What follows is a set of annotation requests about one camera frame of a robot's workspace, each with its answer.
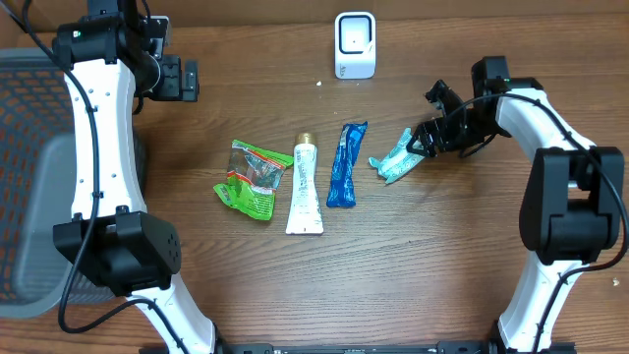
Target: wire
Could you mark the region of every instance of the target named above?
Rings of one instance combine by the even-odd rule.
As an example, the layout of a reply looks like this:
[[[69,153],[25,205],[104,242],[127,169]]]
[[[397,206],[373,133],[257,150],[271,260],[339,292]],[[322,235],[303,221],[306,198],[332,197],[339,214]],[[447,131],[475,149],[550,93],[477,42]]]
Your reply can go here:
[[[20,18],[16,14],[14,14],[11,9],[9,9],[9,6],[7,6],[4,0],[0,0],[0,7],[4,9],[4,11],[9,15],[11,19],[13,19],[13,21],[16,23],[16,25],[18,25],[20,30],[22,30],[24,33],[27,32],[27,28],[24,27],[22,20],[20,20]]]
[[[142,93],[140,93],[140,95],[138,96],[138,106],[136,107],[136,109],[134,109],[134,112],[132,114],[133,115],[140,114],[143,108],[144,108],[144,96],[142,95]]]
[[[459,110],[465,109],[465,107],[467,107],[468,105],[474,102],[485,100],[485,99],[490,99],[490,98],[499,98],[499,97],[510,97],[510,98],[523,100],[541,109],[548,116],[548,118],[550,118],[552,123],[557,127],[559,132],[563,135],[564,139],[568,141],[568,143],[570,143],[575,149],[577,149],[580,153],[582,153],[592,163],[592,166],[598,172],[602,181],[609,189],[611,196],[613,197],[616,205],[618,206],[618,210],[620,211],[620,218],[622,220],[622,230],[623,230],[622,246],[620,247],[620,251],[618,251],[616,256],[611,261],[604,263],[602,265],[590,265],[590,266],[583,266],[576,269],[572,269],[570,271],[567,271],[565,274],[559,276],[559,280],[557,281],[557,284],[552,290],[552,294],[550,295],[550,298],[548,299],[548,302],[546,303],[546,306],[543,310],[542,318],[540,319],[540,323],[538,324],[538,330],[537,330],[535,341],[533,344],[533,354],[537,354],[538,347],[540,346],[540,340],[542,338],[543,327],[546,321],[548,320],[548,316],[550,314],[550,310],[552,309],[552,305],[554,304],[555,300],[557,299],[557,296],[559,295],[559,290],[561,289],[561,286],[567,283],[568,278],[574,274],[578,274],[581,272],[598,271],[598,270],[611,268],[617,265],[627,253],[627,248],[629,248],[629,243],[627,242],[628,241],[627,236],[629,234],[629,223],[627,222],[627,219],[628,219],[627,209],[625,208],[625,204],[622,202],[622,198],[620,197],[620,194],[614,187],[613,183],[611,182],[607,174],[602,170],[602,166],[600,166],[600,163],[596,160],[596,158],[572,137],[572,134],[563,126],[563,124],[561,124],[561,122],[559,121],[559,118],[557,118],[554,112],[552,112],[552,110],[550,110],[548,107],[543,105],[539,100],[532,99],[530,97],[526,97],[520,94],[494,93],[494,94],[488,94],[488,95],[472,98],[464,102],[463,104],[461,104],[452,112],[450,112],[449,115],[453,115],[457,113]]]
[[[37,46],[46,54],[46,56],[48,56],[48,58],[50,58],[50,60],[57,67],[59,67],[59,69],[61,69],[61,71],[66,75],[66,77],[70,79],[70,81],[77,88],[79,95],[81,96],[84,104],[86,105],[87,119],[89,120],[89,129],[91,132],[91,150],[92,150],[92,167],[93,167],[93,171],[92,171],[93,192],[92,192],[91,215],[89,217],[89,222],[87,223],[87,229],[83,237],[84,239],[83,243],[81,244],[81,247],[79,248],[79,251],[77,252],[77,256],[75,258],[74,264],[70,268],[70,274],[68,275],[68,280],[66,281],[66,285],[64,286],[63,293],[61,295],[61,300],[59,301],[59,314],[57,317],[59,326],[61,327],[63,331],[68,332],[68,333],[83,333],[111,319],[113,316],[127,309],[128,307],[131,307],[137,304],[147,304],[148,308],[150,310],[154,310],[155,313],[159,316],[159,318],[163,321],[164,326],[166,327],[170,335],[173,337],[173,339],[177,343],[177,347],[180,348],[182,352],[184,352],[184,354],[188,354],[189,353],[188,349],[184,345],[182,339],[175,332],[173,326],[168,322],[168,319],[166,318],[164,313],[161,311],[161,309],[159,309],[159,307],[157,306],[155,302],[150,301],[148,299],[135,299],[135,300],[127,301],[124,304],[119,305],[115,309],[109,311],[107,314],[96,319],[91,324],[87,324],[78,328],[72,328],[66,324],[66,320],[65,320],[66,307],[68,305],[70,292],[72,291],[72,285],[74,284],[74,281],[77,278],[79,264],[81,263],[81,260],[83,259],[86,253],[86,250],[88,248],[88,245],[91,241],[91,238],[93,236],[94,223],[96,221],[96,218],[98,217],[98,202],[99,202],[99,199],[101,198],[100,196],[100,170],[99,170],[100,157],[98,155],[98,135],[96,132],[96,120],[94,118],[94,110],[91,107],[91,102],[89,101],[89,97],[87,96],[85,89],[83,88],[79,80],[74,76],[74,74],[72,74],[69,68],[64,66],[63,63],[59,61],[59,59],[50,51],[50,49],[48,49],[48,47],[46,47],[41,42],[37,34],[35,34],[35,32],[32,30],[32,27],[29,21],[29,7],[30,7],[31,2],[32,0],[26,0],[22,8],[22,18],[24,20],[27,33],[30,35],[30,38],[32,38],[35,44],[37,44]]]
[[[148,4],[146,3],[146,0],[142,0],[142,3],[144,5],[144,10],[146,11],[146,21],[150,23],[150,9],[148,8]]]
[[[482,150],[484,147],[488,146],[489,143],[491,143],[491,141],[493,141],[493,139],[495,138],[496,134],[492,134],[489,138],[487,138],[487,140],[485,140],[484,142],[480,143],[477,147],[475,147],[474,149],[472,149],[472,151],[465,153],[465,147],[461,148],[461,150],[459,151],[459,158],[466,158],[466,157],[470,157],[473,154],[479,152],[480,150]]]

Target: wooden table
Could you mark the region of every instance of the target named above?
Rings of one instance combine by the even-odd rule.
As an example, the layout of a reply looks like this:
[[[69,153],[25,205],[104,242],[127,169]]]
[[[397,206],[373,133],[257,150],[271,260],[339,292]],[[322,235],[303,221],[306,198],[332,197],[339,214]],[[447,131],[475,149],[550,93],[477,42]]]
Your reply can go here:
[[[536,77],[580,133],[629,153],[628,15],[377,25],[375,77],[345,82],[333,74],[332,25],[174,32],[169,52],[200,62],[200,102],[148,102],[136,118],[150,151],[146,201],[177,226],[183,277],[228,341],[415,344],[486,335],[526,256],[518,230],[530,171],[524,153],[500,138],[469,159],[425,160],[390,186],[367,163],[385,156],[404,128],[436,114],[423,98],[436,80],[471,97],[470,68],[483,56],[506,55],[512,77]],[[313,132],[324,205],[341,127],[364,121],[358,205],[324,207],[321,237],[284,234],[292,170],[270,222],[214,195],[232,140],[290,153],[296,134]],[[584,275],[554,340],[576,341],[581,353],[626,353],[627,286],[629,262]],[[68,317],[85,324],[112,306],[72,306]],[[134,353],[161,343],[135,309],[82,335],[61,332],[55,311],[2,320],[0,336],[6,352]]]

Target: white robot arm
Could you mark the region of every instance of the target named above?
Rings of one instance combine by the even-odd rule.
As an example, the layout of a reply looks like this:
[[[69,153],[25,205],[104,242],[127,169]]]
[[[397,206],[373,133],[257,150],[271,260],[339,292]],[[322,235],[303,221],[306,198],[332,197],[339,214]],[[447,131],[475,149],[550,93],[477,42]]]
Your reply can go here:
[[[502,135],[514,138],[533,162],[520,211],[521,237],[529,252],[511,303],[497,322],[497,332],[500,352],[545,350],[551,347],[554,323],[581,273],[571,275],[553,298],[557,282],[562,275],[595,262],[601,250],[613,246],[620,214],[598,172],[565,135],[596,156],[618,191],[624,160],[615,147],[596,147],[574,131],[552,108],[535,79],[511,79],[504,57],[484,58],[472,68],[472,78],[471,109],[443,81],[434,85],[426,98],[443,111],[443,117],[420,124],[407,150],[429,157],[437,151],[460,150],[459,156],[465,157],[470,155],[465,154],[466,148],[483,147]],[[413,148],[415,141],[422,148]],[[590,196],[585,201],[569,200],[569,188],[590,191]]]
[[[216,328],[179,274],[177,232],[170,223],[147,214],[132,125],[134,96],[197,101],[196,63],[188,62],[182,73],[179,57],[163,54],[170,34],[168,18],[142,18],[134,0],[90,1],[88,12],[79,22],[59,28],[53,49],[89,97],[99,160],[92,159],[86,103],[66,76],[74,110],[77,187],[72,222],[54,227],[55,246],[75,262],[88,223],[84,217],[92,212],[93,164],[98,163],[97,220],[86,256],[75,267],[116,296],[143,301],[136,306],[163,337],[169,353],[214,353]]]

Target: green packet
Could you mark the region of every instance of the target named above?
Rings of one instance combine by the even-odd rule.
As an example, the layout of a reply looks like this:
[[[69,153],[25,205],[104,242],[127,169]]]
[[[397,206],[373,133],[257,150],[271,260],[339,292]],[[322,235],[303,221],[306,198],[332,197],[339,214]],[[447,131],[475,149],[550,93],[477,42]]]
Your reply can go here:
[[[217,184],[214,192],[223,203],[257,220],[270,220],[275,190],[293,156],[232,142],[227,167],[227,184]]]

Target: white device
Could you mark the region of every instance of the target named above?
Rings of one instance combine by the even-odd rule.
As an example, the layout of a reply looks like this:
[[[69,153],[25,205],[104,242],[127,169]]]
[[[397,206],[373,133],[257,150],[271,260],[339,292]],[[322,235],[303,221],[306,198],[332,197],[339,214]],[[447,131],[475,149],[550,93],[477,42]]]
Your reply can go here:
[[[375,73],[375,18],[345,12],[334,22],[334,72],[338,79],[369,79]]]

